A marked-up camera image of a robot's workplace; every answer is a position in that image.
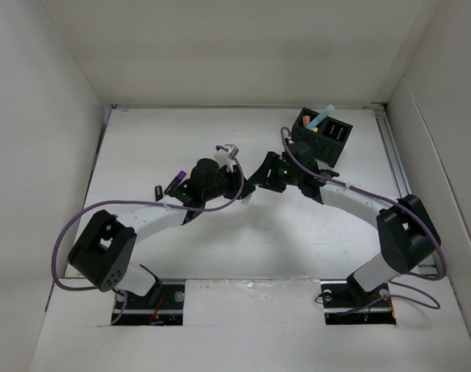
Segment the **orange pastel highlighter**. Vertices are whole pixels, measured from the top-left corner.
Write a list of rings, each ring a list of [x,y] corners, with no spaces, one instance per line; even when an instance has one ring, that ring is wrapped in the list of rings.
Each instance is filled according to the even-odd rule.
[[[311,123],[311,117],[309,115],[304,115],[303,116],[303,126],[306,129],[310,129],[310,123]]]

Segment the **blue pastel highlighter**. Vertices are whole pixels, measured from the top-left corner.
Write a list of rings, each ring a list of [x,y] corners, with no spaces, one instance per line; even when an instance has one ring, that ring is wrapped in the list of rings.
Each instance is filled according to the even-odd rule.
[[[328,105],[321,113],[319,113],[314,119],[311,120],[310,129],[318,127],[329,115],[335,110],[334,105]]]

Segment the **mint green pastel highlighter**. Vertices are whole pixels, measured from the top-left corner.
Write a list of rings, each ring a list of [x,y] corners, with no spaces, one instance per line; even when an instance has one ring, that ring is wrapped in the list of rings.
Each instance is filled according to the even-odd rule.
[[[241,203],[243,205],[248,205],[250,203],[252,196],[253,196],[253,193],[248,194],[244,199],[241,200]]]

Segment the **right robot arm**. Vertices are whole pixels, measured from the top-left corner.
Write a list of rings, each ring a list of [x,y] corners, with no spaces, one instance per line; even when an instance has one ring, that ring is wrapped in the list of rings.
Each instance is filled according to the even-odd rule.
[[[347,278],[346,296],[354,305],[364,305],[380,285],[409,274],[441,248],[440,237],[418,197],[393,200],[340,181],[337,172],[318,166],[306,143],[285,143],[283,153],[269,152],[249,183],[279,193],[295,186],[303,196],[341,209],[376,229],[379,253]]]

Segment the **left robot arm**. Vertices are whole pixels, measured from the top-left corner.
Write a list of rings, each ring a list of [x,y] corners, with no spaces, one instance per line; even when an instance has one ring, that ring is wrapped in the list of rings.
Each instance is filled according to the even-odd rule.
[[[134,246],[188,224],[213,199],[243,200],[255,189],[237,164],[200,159],[190,173],[181,171],[166,188],[157,186],[154,205],[118,215],[105,210],[93,214],[67,262],[99,291],[129,292],[141,306],[152,307],[160,300],[161,280],[145,267],[131,266]]]

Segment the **black highlighter purple cap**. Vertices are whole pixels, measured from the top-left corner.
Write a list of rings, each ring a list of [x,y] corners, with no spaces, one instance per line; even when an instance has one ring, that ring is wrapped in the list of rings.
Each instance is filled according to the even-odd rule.
[[[164,190],[165,195],[171,195],[186,177],[186,172],[181,170]]]

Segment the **black two-compartment container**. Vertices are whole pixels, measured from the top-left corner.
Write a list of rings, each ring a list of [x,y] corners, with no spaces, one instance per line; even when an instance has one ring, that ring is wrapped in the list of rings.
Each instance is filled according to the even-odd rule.
[[[303,121],[305,116],[312,120],[318,116],[318,113],[309,108],[302,108],[291,128],[291,139],[294,142],[305,142],[313,149],[316,160],[334,167],[342,154],[353,126],[327,117],[314,131],[305,127]]]

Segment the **black highlighter green cap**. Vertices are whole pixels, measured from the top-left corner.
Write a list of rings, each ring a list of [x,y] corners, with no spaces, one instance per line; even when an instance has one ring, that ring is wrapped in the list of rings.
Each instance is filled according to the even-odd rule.
[[[163,188],[161,185],[157,185],[154,188],[155,201],[159,202],[163,198]]]

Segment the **aluminium rail right side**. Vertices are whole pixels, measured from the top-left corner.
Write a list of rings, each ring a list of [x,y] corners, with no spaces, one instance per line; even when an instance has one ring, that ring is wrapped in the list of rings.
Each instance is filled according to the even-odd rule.
[[[411,193],[411,187],[407,180],[407,175],[394,140],[394,135],[390,128],[385,108],[385,105],[373,105],[373,115],[383,141],[383,147],[390,164],[391,173],[394,177],[398,193],[400,196],[405,196]],[[417,265],[414,272],[425,278],[436,277],[438,275],[438,263],[434,260],[433,256],[429,256]]]

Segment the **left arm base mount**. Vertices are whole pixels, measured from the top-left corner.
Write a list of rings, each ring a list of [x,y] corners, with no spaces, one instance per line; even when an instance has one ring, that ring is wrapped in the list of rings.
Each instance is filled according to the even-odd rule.
[[[122,282],[126,291],[114,290],[113,326],[182,326],[185,279],[161,279],[140,264],[129,267]]]

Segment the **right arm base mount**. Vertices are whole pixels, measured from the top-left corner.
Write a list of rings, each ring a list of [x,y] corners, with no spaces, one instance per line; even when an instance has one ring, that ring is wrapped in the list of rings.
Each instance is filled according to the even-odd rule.
[[[315,302],[323,306],[327,326],[396,325],[394,307],[388,295],[387,283],[371,292],[356,290],[347,280],[320,281],[321,292]]]

